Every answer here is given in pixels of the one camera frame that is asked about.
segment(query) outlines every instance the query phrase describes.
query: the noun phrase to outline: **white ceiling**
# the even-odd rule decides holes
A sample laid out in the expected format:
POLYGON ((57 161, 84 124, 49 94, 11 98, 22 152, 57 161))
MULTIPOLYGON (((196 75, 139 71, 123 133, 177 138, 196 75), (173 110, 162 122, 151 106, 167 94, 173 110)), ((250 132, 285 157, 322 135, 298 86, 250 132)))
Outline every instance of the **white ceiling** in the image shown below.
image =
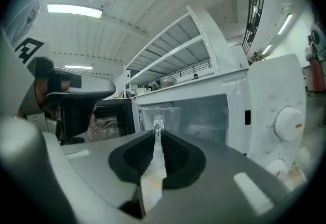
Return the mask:
POLYGON ((92 65, 93 73, 116 79, 122 65, 184 14, 187 5, 205 7, 229 44, 242 43, 248 0, 44 0, 30 36, 50 45, 50 56, 58 66, 92 65), (103 17, 49 14, 48 3, 101 8, 103 17))

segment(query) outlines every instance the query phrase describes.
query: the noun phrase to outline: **ceiling light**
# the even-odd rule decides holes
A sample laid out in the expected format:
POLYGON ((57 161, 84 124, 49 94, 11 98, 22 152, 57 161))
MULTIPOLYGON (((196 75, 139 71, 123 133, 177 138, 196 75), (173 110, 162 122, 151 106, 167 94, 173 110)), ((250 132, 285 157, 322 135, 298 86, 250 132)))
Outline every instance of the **ceiling light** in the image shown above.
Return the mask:
POLYGON ((289 23, 290 19, 292 17, 292 14, 289 14, 283 24, 283 26, 281 27, 280 31, 277 33, 277 35, 279 35, 280 33, 282 33, 286 27, 286 25, 289 23))
POLYGON ((93 69, 92 67, 84 67, 84 66, 70 66, 70 65, 65 65, 65 68, 81 68, 81 69, 93 69))
POLYGON ((89 7, 77 6, 77 5, 65 5, 65 4, 48 4, 47 11, 49 13, 69 13, 85 15, 94 18, 100 18, 102 16, 102 10, 93 9, 89 7))
POLYGON ((269 44, 269 45, 267 46, 267 48, 264 50, 263 55, 267 52, 267 50, 269 50, 270 47, 271 47, 271 44, 269 44))

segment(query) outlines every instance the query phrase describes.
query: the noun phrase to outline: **white shelving unit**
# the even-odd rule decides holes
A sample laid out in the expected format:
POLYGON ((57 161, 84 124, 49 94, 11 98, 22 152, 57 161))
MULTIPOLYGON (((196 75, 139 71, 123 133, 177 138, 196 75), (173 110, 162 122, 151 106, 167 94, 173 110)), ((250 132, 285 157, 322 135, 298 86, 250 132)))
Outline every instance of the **white shelving unit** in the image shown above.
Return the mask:
POLYGON ((146 85, 208 59, 215 75, 235 70, 227 42, 208 12, 186 9, 124 67, 138 71, 125 85, 146 85))

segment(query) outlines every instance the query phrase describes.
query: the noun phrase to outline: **glass cup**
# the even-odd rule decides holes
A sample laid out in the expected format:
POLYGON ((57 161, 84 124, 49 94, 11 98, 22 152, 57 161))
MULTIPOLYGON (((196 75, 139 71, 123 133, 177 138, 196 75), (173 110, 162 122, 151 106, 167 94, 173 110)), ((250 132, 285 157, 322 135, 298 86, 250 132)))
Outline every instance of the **glass cup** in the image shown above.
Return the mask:
POLYGON ((140 123, 144 130, 152 130, 154 129, 155 116, 162 116, 164 129, 179 131, 180 112, 179 107, 140 107, 140 123))

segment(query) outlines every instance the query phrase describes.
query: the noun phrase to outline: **railing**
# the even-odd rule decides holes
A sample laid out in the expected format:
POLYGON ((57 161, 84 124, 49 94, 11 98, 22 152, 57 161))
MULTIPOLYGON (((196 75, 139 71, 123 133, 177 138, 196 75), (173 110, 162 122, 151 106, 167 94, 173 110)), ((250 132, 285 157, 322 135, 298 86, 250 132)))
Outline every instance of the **railing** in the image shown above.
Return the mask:
POLYGON ((212 62, 211 62, 211 60, 209 60, 209 61, 206 61, 204 63, 198 64, 196 66, 193 66, 193 67, 187 68, 185 70, 179 71, 179 72, 177 72, 177 73, 175 73, 173 75, 170 75, 170 76, 177 79, 177 78, 180 78, 180 77, 183 77, 183 76, 186 76, 186 75, 189 75, 189 74, 194 74, 196 72, 199 72, 201 70, 208 69, 208 68, 211 68, 211 67, 212 67, 212 62))
POLYGON ((249 0, 248 20, 246 33, 244 35, 242 47, 245 54, 248 53, 251 43, 254 41, 257 28, 263 11, 264 0, 249 0))

